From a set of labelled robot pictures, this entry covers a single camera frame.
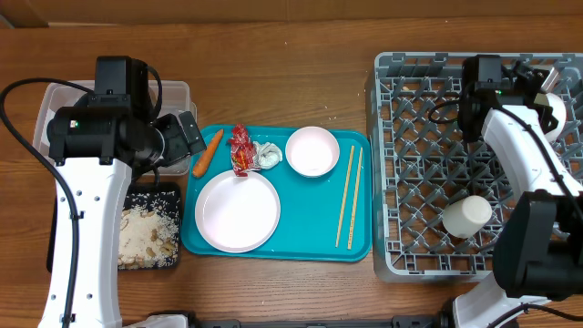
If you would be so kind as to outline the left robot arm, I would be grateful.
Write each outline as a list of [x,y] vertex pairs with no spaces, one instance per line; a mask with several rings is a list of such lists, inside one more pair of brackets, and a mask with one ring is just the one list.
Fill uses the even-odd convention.
[[97,59],[93,89],[46,127],[57,173],[56,229],[43,327],[119,327],[118,249],[131,181],[206,149],[190,112],[159,114],[157,71],[129,56]]

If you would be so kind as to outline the pale green bowl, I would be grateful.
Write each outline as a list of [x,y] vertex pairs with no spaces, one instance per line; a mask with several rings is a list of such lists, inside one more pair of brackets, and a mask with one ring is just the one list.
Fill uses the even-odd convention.
[[546,140],[549,143],[554,142],[566,124],[565,103],[561,97],[553,93],[537,94],[535,103],[545,107],[543,114],[539,117],[540,126]]

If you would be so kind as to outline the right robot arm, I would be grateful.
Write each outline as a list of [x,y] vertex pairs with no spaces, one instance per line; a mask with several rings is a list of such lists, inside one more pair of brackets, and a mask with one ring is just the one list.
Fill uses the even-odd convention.
[[566,121],[553,94],[555,68],[477,55],[462,65],[457,123],[467,142],[494,151],[517,204],[494,245],[493,270],[451,305],[456,327],[501,327],[536,309],[548,312],[582,292],[582,185],[551,144]]

